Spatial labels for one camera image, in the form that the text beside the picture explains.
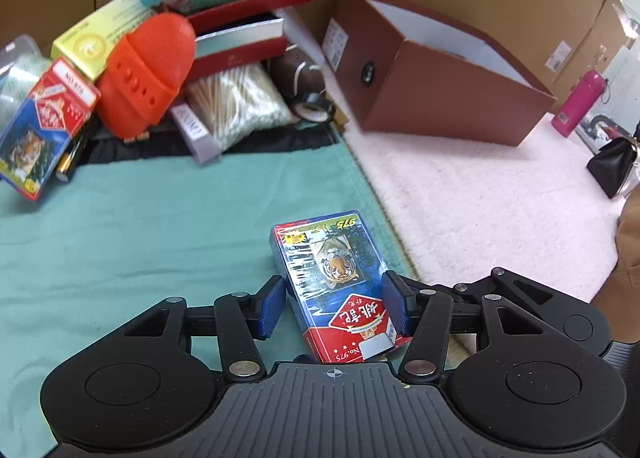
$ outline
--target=black leather bag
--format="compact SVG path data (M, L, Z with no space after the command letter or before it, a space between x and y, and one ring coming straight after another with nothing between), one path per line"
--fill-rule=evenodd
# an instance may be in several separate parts
M633 140L624 136L614 138L587 164L587 169L609 198L620 192L638 157Z

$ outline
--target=pink thermos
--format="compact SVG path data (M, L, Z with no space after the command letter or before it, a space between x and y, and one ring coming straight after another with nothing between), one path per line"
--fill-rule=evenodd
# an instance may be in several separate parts
M569 136L607 88L607 80L589 70L551 120L562 136Z

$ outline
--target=playing card box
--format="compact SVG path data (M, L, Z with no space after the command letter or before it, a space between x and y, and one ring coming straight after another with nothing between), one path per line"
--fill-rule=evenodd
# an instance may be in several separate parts
M43 73L0 137L0 175L37 200L100 92L64 60Z
M386 264L357 211L276 225L270 244L319 360L362 362L408 340L396 334L382 303Z

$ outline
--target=green fabric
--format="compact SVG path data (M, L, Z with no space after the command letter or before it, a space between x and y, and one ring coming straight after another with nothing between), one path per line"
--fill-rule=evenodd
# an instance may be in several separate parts
M274 273L274 224L358 209L386 263L401 252L344 145L238 154L199 168L188 157L81 167L27 202L0 184L0 450L40 458L54 440L42 381L60 362L165 297L190 306L255 292ZM268 368L308 352L290 307ZM216 340L193 353L219 369Z

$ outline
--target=silver screw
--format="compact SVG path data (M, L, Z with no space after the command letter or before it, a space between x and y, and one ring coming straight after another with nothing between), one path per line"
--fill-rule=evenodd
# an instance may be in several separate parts
M229 372L237 377L251 377L260 371L260 364L253 361L238 361L229 366Z
M409 361L404 365L404 370L415 377L426 377L436 371L436 365L431 361Z

